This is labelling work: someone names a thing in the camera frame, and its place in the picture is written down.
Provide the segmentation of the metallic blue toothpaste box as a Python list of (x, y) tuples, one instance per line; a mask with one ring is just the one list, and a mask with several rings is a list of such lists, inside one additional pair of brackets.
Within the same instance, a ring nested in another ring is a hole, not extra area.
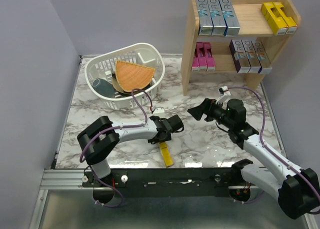
[(240, 23), (231, 0), (218, 0), (226, 24), (225, 37), (236, 37), (240, 31)]
[(207, 0), (213, 24), (212, 36), (224, 36), (227, 29), (219, 0)]

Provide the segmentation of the yellow toothpaste box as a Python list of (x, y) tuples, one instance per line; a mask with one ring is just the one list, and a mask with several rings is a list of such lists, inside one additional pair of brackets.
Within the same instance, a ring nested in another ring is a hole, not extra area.
[(294, 34), (298, 28), (296, 22), (291, 16), (287, 16), (284, 12), (284, 5), (281, 2), (274, 2), (273, 3), (275, 8), (275, 15), (280, 17), (284, 20), (287, 24), (287, 31), (286, 34)]
[(286, 34), (288, 26), (281, 16), (276, 15), (276, 7), (272, 2), (263, 3), (261, 5), (261, 13), (274, 35)]
[(162, 154), (165, 166), (167, 168), (171, 167), (174, 164), (174, 162), (173, 162), (172, 156), (170, 154), (170, 151), (169, 151), (167, 143), (166, 142), (160, 142), (159, 143), (159, 148), (160, 148), (160, 152)]

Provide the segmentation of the silver toothpaste box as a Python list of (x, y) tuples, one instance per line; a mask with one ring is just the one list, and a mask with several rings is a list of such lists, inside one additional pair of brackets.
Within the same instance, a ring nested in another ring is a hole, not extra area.
[(253, 47), (253, 44), (250, 40), (242, 39), (242, 44), (246, 53), (246, 56), (248, 58), (249, 64), (250, 64), (250, 70), (249, 73), (259, 73), (261, 69), (260, 61), (257, 57), (256, 51)]

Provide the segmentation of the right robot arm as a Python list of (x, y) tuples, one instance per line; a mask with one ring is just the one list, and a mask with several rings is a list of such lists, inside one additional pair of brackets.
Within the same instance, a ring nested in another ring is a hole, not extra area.
[(206, 98), (200, 105), (188, 109), (199, 121), (216, 121), (225, 126), (230, 140), (260, 161), (264, 169), (249, 160), (242, 160), (230, 172), (230, 180), (241, 185), (254, 184), (277, 200), (282, 211), (291, 219), (304, 214), (316, 215), (320, 206), (320, 185), (317, 173), (302, 169), (271, 147), (246, 121), (247, 110), (239, 99), (230, 99), (226, 108), (215, 99)]

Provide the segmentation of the pink toothpaste box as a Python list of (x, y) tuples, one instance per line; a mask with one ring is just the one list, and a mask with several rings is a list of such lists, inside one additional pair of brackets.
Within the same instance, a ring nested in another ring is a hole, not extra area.
[(209, 42), (204, 42), (203, 47), (204, 47), (206, 64), (207, 64), (207, 71), (213, 72), (216, 69), (216, 63), (212, 54), (212, 46)]
[(206, 60), (205, 48), (203, 42), (196, 43), (197, 58), (200, 71), (207, 71), (208, 65)]
[(200, 71), (200, 64), (199, 64), (197, 50), (194, 51), (192, 65), (191, 65), (191, 71), (192, 72), (199, 72)]

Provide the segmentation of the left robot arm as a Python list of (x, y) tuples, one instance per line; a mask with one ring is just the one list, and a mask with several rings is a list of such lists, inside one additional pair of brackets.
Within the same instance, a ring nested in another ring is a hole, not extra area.
[(150, 144), (167, 142), (172, 134), (184, 130), (184, 124), (178, 115), (161, 118), (152, 115), (143, 121), (112, 122), (108, 116), (101, 116), (77, 136), (81, 148), (79, 161), (86, 162), (94, 171), (93, 180), (101, 187), (111, 180), (108, 155), (116, 145), (146, 140)]

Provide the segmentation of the blue green toothpaste box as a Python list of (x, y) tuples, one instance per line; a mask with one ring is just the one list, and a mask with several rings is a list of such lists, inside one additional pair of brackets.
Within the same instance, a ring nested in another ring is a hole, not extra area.
[(213, 23), (207, 0), (195, 0), (199, 18), (199, 36), (210, 36), (213, 31)]

